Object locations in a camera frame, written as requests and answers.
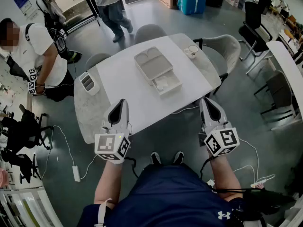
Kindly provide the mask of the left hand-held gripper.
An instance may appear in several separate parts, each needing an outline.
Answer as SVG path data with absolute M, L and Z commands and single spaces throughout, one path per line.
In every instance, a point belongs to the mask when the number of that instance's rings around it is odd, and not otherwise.
M 105 112 L 108 122 L 103 122 L 100 133 L 95 134 L 94 152 L 113 164 L 124 162 L 130 148 L 129 106 L 125 99 L 113 103 Z

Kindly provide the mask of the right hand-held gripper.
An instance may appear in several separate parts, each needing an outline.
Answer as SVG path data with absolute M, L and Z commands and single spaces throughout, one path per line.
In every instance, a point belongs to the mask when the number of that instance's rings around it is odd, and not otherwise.
M 223 108 L 214 100 L 204 97 L 199 102 L 201 121 L 205 127 L 213 126 L 217 122 L 218 126 L 209 132 L 202 129 L 198 133 L 200 146 L 206 146 L 211 156 L 217 157 L 231 153 L 240 145 L 236 128 L 227 121 Z

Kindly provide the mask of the grey compartment tray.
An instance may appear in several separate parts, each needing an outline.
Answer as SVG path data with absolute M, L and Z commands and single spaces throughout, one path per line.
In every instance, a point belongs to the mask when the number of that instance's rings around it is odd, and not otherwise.
M 156 47 L 151 47 L 134 56 L 137 69 L 141 72 L 150 86 L 153 86 L 160 96 L 164 96 L 182 87 L 182 83 L 173 71 L 173 65 Z M 164 91 L 159 91 L 154 80 L 160 76 L 166 76 L 169 87 Z

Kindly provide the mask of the person's left forearm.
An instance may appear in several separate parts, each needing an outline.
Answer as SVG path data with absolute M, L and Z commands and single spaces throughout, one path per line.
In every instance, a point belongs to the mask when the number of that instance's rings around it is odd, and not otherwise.
M 119 203 L 123 164 L 106 162 L 102 176 L 95 190 L 94 203 L 102 204 L 113 209 Z

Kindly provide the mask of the white compartment organizer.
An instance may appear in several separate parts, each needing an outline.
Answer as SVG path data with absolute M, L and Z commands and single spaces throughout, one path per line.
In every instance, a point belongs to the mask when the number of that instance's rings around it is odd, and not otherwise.
M 89 72 L 84 72 L 79 76 L 79 80 L 84 90 L 91 96 L 97 94 L 100 86 Z

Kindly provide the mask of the person's right shoe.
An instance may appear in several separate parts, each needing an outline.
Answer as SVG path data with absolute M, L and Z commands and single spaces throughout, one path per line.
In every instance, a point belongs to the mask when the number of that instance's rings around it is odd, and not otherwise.
M 181 165 L 184 161 L 184 153 L 179 151 L 175 154 L 175 158 L 173 160 L 173 165 Z

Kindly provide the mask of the person's shoe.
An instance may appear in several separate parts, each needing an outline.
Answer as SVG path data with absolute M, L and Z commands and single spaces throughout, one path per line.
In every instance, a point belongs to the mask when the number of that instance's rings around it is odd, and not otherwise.
M 151 154 L 151 163 L 156 166 L 161 166 L 161 159 L 157 152 L 152 152 Z
M 179 151 L 175 154 L 175 158 L 173 160 L 173 165 L 181 165 L 184 161 L 184 153 Z

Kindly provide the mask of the person's left shoe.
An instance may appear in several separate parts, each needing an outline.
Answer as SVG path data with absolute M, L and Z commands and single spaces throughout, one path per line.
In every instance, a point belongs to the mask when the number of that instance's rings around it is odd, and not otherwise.
M 161 159 L 157 152 L 152 152 L 151 154 L 151 163 L 156 166 L 161 166 Z

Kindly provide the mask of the white mug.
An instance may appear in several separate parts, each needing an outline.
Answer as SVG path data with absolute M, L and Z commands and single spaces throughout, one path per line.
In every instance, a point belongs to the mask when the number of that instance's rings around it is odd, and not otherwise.
M 191 45 L 188 48 L 184 49 L 185 55 L 190 58 L 194 59 L 196 57 L 196 54 L 198 53 L 199 48 L 196 45 Z

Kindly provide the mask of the dark grey chair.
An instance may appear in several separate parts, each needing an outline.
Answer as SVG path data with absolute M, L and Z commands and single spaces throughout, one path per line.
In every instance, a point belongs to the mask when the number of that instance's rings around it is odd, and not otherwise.
M 262 111 L 260 113 L 261 115 L 277 109 L 287 108 L 287 110 L 282 113 L 282 117 L 274 119 L 272 122 L 279 122 L 286 118 L 296 117 L 293 105 L 293 91 L 282 71 L 275 70 L 274 74 L 266 81 L 265 85 L 257 90 L 254 95 L 258 94 L 265 88 L 267 89 L 266 91 L 270 93 L 273 103 L 270 109 Z

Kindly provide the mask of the white desk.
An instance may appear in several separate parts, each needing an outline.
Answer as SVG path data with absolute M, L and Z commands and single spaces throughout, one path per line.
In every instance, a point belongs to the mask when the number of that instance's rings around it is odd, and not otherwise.
M 300 113 L 290 122 L 271 129 L 274 131 L 295 123 L 303 122 L 303 76 L 282 42 L 270 41 L 267 42 L 267 46 L 283 70 L 300 110 Z

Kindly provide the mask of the person's navy shirt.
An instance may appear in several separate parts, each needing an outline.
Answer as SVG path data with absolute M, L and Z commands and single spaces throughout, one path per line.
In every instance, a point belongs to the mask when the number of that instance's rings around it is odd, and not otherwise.
M 99 205 L 86 206 L 77 227 L 244 227 L 262 218 L 242 198 L 220 198 L 183 165 L 149 165 L 104 219 L 98 212 Z

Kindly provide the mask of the black hanging backpack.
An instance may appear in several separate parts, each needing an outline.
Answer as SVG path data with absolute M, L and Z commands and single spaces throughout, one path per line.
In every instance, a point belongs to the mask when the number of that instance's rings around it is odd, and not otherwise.
M 58 22 L 53 20 L 48 13 L 44 14 L 44 19 L 45 19 L 45 27 L 47 28 L 48 33 L 50 34 L 51 38 L 54 41 L 58 54 L 62 58 L 68 60 L 68 48 L 66 46 L 63 35 L 60 32 L 62 26 Z

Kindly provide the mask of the black coat rack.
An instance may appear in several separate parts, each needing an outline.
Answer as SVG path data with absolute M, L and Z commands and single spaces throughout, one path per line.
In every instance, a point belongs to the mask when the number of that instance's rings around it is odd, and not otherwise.
M 64 36 L 76 31 L 77 29 L 87 25 L 88 23 L 98 20 L 99 12 L 94 0 L 55 0 L 58 6 L 63 11 L 66 17 L 66 22 L 61 24 L 57 19 L 62 29 Z M 48 10 L 45 0 L 36 0 L 38 8 L 42 11 L 43 15 L 50 12 Z

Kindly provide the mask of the grey hanging jacket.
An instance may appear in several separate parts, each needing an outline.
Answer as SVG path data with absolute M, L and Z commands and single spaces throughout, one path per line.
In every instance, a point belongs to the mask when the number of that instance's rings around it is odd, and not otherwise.
M 52 19 L 57 19 L 61 24 L 66 22 L 66 17 L 63 11 L 58 6 L 55 0 L 45 0 Z

